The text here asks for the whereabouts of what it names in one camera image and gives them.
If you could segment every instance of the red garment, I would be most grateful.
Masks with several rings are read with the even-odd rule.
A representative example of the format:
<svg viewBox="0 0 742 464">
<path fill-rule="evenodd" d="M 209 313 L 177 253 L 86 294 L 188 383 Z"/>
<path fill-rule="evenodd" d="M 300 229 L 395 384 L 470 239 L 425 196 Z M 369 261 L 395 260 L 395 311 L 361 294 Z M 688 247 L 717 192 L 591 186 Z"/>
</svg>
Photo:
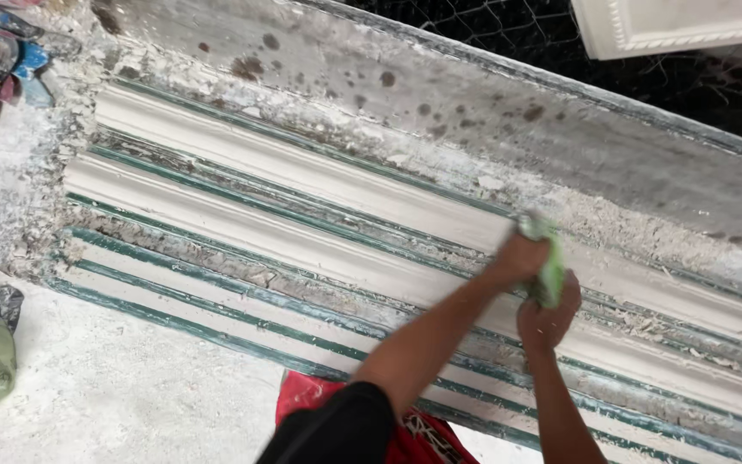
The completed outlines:
<svg viewBox="0 0 742 464">
<path fill-rule="evenodd" d="M 288 371 L 276 402 L 276 424 L 297 409 L 315 409 L 345 386 Z M 444 420 L 410 408 L 388 443 L 386 464 L 477 464 Z"/>
</svg>

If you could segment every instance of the white floor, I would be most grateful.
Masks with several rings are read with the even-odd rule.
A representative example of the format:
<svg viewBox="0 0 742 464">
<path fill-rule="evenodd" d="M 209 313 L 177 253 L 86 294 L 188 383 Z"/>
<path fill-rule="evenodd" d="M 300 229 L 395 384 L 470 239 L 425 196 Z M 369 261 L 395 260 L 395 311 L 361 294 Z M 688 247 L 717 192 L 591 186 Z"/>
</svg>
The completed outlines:
<svg viewBox="0 0 742 464">
<path fill-rule="evenodd" d="M 242 462 L 274 430 L 283 368 L 15 281 L 18 377 L 0 403 L 0 462 Z M 483 463 L 539 452 L 455 427 Z"/>
</svg>

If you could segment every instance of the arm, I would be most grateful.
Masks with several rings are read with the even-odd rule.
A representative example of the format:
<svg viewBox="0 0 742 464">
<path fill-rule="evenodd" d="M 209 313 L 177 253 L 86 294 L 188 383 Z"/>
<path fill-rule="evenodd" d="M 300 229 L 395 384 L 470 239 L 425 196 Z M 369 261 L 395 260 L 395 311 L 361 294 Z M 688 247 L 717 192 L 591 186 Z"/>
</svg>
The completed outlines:
<svg viewBox="0 0 742 464">
<path fill-rule="evenodd" d="M 606 462 L 572 403 L 554 353 L 554 347 L 566 334 L 580 305 L 580 283 L 569 271 L 557 309 L 542 309 L 536 301 L 526 301 L 517 317 L 523 349 L 534 378 L 540 447 L 546 464 Z"/>
<path fill-rule="evenodd" d="M 535 276 L 547 256 L 547 241 L 513 235 L 482 274 L 380 343 L 351 381 L 380 387 L 394 414 L 402 415 L 448 363 L 489 303 Z"/>
</svg>

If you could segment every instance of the wire mesh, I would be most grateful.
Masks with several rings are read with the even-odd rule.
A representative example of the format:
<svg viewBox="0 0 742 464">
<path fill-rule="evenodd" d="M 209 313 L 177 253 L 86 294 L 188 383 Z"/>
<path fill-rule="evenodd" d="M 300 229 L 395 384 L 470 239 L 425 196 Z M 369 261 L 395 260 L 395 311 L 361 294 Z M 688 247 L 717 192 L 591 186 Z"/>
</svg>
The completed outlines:
<svg viewBox="0 0 742 464">
<path fill-rule="evenodd" d="M 742 136 L 742 46 L 598 61 L 568 0 L 348 4 Z"/>
</svg>

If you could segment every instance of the green sponge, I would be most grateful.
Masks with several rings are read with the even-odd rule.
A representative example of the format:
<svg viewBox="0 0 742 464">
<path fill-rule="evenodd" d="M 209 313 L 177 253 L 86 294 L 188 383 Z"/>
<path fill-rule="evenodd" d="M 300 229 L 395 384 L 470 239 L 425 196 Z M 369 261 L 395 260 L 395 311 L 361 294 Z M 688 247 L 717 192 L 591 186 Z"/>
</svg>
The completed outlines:
<svg viewBox="0 0 742 464">
<path fill-rule="evenodd" d="M 560 237 L 557 236 L 557 227 L 548 218 L 534 211 L 526 211 L 517 219 L 517 231 L 535 242 L 548 238 L 548 259 L 542 265 L 537 280 L 526 290 L 543 308 L 557 308 L 560 304 L 563 280 L 566 277 L 563 249 Z"/>
</svg>

